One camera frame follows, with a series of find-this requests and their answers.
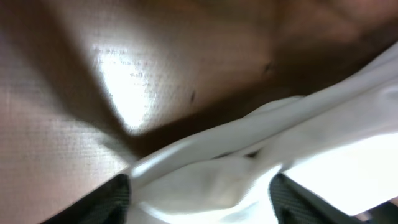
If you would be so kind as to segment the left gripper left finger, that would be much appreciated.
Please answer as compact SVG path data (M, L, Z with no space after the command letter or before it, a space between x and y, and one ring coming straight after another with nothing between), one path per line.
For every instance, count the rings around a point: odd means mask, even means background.
M130 196L129 177L119 174L43 224L124 224Z

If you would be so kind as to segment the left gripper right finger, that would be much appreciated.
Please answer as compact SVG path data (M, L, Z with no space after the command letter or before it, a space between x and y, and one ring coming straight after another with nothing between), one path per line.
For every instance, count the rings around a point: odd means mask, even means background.
M336 209L322 211L288 184L282 174L272 178L269 193L271 205L280 224L344 224L363 223Z

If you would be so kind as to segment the white printed t-shirt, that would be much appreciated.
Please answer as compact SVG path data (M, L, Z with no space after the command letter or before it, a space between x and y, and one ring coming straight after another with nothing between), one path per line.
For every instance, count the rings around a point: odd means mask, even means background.
M396 45L336 85L141 159L127 222L276 223L279 174L350 216L397 197Z

